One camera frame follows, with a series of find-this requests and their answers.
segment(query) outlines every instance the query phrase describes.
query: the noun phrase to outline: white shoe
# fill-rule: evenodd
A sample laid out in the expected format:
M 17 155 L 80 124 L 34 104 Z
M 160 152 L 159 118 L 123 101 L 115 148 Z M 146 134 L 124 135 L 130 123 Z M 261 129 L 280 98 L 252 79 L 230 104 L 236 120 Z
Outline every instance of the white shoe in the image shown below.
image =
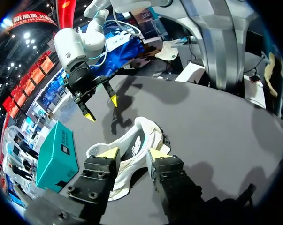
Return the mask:
M 120 199 L 130 191 L 130 181 L 133 173 L 146 166 L 146 153 L 149 148 L 168 154 L 170 147 L 164 144 L 165 136 L 159 126 L 145 117 L 136 117 L 134 126 L 122 137 L 110 144 L 98 143 L 91 146 L 86 156 L 99 155 L 118 147 L 121 154 L 121 164 L 115 180 L 109 201 Z

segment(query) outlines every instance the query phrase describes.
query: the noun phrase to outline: shoe logo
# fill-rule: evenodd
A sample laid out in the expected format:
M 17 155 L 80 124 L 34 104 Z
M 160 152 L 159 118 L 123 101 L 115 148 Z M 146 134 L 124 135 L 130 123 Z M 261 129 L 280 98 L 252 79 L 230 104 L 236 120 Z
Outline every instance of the shoe logo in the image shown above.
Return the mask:
M 132 155 L 136 156 L 137 153 L 139 152 L 141 146 L 141 140 L 140 140 L 140 136 L 137 137 L 136 141 L 135 141 L 135 145 L 132 147 Z

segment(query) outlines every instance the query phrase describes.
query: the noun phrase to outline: ceiling light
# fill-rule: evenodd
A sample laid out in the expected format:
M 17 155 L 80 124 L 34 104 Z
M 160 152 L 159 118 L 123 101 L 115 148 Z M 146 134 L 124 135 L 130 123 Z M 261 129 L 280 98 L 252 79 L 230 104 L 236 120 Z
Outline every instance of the ceiling light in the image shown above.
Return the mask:
M 30 33 L 29 32 L 26 32 L 24 35 L 23 35 L 24 39 L 28 39 L 30 37 Z

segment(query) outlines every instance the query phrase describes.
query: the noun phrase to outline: gray table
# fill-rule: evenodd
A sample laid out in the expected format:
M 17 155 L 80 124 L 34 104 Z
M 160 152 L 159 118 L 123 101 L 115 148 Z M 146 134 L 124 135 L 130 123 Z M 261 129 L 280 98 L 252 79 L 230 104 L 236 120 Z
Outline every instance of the gray table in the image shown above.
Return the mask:
M 77 108 L 65 122 L 74 132 L 81 169 L 91 145 L 112 142 L 137 116 L 144 116 L 169 135 L 171 154 L 184 161 L 187 174 L 203 187 L 204 200 L 236 197 L 250 183 L 257 186 L 254 203 L 264 196 L 283 156 L 283 123 L 277 117 L 239 97 L 195 84 L 126 76 L 110 83 L 118 94 L 117 111 L 99 88 L 87 103 L 97 121 L 89 122 Z M 167 223 L 147 173 L 126 197 L 108 203 L 101 222 Z

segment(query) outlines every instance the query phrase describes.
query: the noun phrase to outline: robotic arm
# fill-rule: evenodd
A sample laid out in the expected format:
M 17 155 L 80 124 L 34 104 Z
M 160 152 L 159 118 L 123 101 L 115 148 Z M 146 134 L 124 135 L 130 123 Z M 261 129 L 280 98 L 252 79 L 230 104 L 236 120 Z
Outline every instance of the robotic arm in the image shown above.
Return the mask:
M 65 86 L 75 96 L 74 101 L 78 104 L 83 115 L 92 121 L 95 121 L 95 117 L 85 103 L 95 93 L 97 86 L 104 85 L 112 102 L 117 107 L 116 94 L 110 86 L 108 78 L 103 75 L 95 76 L 89 68 L 90 65 L 101 65 L 95 64 L 99 61 L 105 46 L 103 25 L 108 15 L 109 11 L 106 9 L 97 11 L 93 20 L 89 22 L 86 33 L 77 33 L 72 28 L 64 28 L 54 37 L 59 60 L 65 72 L 69 74 L 69 77 L 64 80 Z

